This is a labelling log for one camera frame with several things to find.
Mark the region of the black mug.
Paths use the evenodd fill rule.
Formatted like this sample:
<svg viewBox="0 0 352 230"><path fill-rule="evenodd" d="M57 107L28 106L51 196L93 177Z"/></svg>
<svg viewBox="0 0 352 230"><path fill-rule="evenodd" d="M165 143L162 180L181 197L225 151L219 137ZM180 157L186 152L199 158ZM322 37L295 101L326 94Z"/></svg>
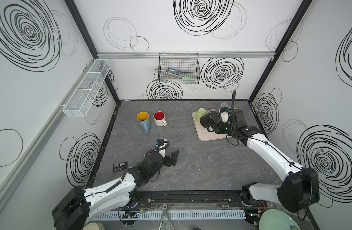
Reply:
<svg viewBox="0 0 352 230"><path fill-rule="evenodd" d="M200 118L200 124L206 128L208 132L214 132L214 125L220 122L220 115L217 111L212 110Z"/></svg>

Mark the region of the beige plastic tray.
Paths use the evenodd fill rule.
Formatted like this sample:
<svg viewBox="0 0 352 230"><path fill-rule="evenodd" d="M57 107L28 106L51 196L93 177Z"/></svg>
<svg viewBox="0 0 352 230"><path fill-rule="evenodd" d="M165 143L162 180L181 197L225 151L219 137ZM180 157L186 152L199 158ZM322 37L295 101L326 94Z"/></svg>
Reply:
<svg viewBox="0 0 352 230"><path fill-rule="evenodd" d="M220 140L220 139L226 138L226 135L216 134L215 132L208 132L208 130L206 128L202 127L200 123L197 123L195 121L196 113L197 113L197 111L192 113L192 118L193 118L196 132L197 132L197 135L198 135L198 138L200 141L206 142L206 141Z"/></svg>

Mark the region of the white mug red inside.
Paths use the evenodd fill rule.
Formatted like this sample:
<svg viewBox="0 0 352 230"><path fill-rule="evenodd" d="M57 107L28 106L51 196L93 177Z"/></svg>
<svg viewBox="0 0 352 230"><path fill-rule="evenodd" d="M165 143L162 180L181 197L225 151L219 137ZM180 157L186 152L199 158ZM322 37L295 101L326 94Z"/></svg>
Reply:
<svg viewBox="0 0 352 230"><path fill-rule="evenodd" d="M165 120L165 113L162 111L157 111L154 113L154 123L158 127L167 126L167 122Z"/></svg>

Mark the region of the blue butterfly mug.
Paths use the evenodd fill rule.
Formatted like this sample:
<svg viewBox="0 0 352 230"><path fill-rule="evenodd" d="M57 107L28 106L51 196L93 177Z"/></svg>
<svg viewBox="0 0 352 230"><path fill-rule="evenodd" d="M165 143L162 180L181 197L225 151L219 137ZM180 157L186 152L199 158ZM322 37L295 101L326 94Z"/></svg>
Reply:
<svg viewBox="0 0 352 230"><path fill-rule="evenodd" d="M150 116L147 112L140 112L137 114L137 121L139 126L145 132L149 132L151 129Z"/></svg>

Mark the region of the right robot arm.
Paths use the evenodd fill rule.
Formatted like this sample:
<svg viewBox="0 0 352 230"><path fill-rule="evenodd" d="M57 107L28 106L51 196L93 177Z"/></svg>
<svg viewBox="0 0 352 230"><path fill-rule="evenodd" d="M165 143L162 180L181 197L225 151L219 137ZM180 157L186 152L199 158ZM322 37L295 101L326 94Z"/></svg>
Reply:
<svg viewBox="0 0 352 230"><path fill-rule="evenodd" d="M219 109L219 119L212 124L213 131L225 135L227 141L235 139L236 146L242 143L255 151L282 181L279 185L252 182L243 186L242 203L248 207L258 201L278 203L292 213L303 210L306 217L310 206L320 200L318 173L286 156L257 127L248 126L243 111L234 106L235 97L233 91L231 106Z"/></svg>

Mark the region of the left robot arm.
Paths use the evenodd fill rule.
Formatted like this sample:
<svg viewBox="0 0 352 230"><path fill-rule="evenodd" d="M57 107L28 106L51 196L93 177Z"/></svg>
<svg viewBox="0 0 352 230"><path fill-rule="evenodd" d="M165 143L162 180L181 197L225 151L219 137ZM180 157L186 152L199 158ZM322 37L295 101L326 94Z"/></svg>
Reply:
<svg viewBox="0 0 352 230"><path fill-rule="evenodd" d="M125 170L121 177L93 188L72 188L51 212L55 229L81 230L110 210L135 206L139 200L138 189L159 175L163 166L177 164L179 151L166 155L169 146L168 140L158 139L155 148L147 151L144 159Z"/></svg>

